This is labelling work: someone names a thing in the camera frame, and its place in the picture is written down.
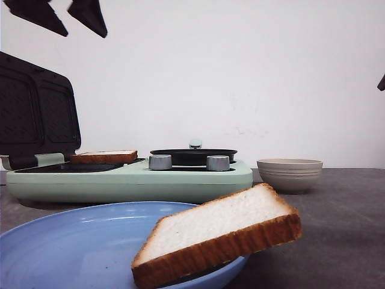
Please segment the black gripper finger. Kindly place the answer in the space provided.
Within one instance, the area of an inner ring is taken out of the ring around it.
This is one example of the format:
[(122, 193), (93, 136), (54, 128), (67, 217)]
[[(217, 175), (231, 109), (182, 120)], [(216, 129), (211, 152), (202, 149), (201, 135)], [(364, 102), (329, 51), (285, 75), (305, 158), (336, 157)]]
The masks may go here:
[(69, 14), (97, 35), (105, 38), (108, 30), (102, 15), (99, 0), (72, 1)]
[(377, 89), (379, 89), (379, 91), (385, 91), (385, 75), (383, 75), (382, 79), (378, 83)]
[(49, 1), (5, 0), (4, 4), (9, 8), (11, 14), (61, 36), (68, 36), (65, 26)]

